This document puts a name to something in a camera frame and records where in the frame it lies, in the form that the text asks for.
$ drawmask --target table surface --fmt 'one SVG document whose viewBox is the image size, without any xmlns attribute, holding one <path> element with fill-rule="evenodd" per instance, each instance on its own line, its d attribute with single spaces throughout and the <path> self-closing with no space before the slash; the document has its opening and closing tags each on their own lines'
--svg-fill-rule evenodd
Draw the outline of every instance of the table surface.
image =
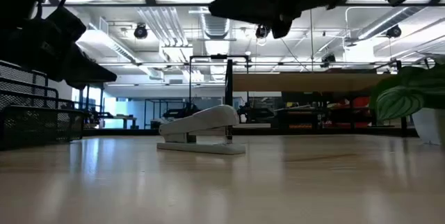
<svg viewBox="0 0 445 224">
<path fill-rule="evenodd" d="M 445 219 L 445 155 L 419 139 L 234 136 L 247 147 L 238 156 L 158 151 L 162 140 L 89 138 L 0 152 L 0 223 Z"/>
</svg>

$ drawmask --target plant pot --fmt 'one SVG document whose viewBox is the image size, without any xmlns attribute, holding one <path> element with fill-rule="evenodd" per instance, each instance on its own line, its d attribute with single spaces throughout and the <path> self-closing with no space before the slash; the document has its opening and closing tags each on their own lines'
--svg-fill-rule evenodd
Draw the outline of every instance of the plant pot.
<svg viewBox="0 0 445 224">
<path fill-rule="evenodd" d="M 412 119 L 423 142 L 445 145 L 445 110 L 421 109 L 412 115 Z"/>
</svg>

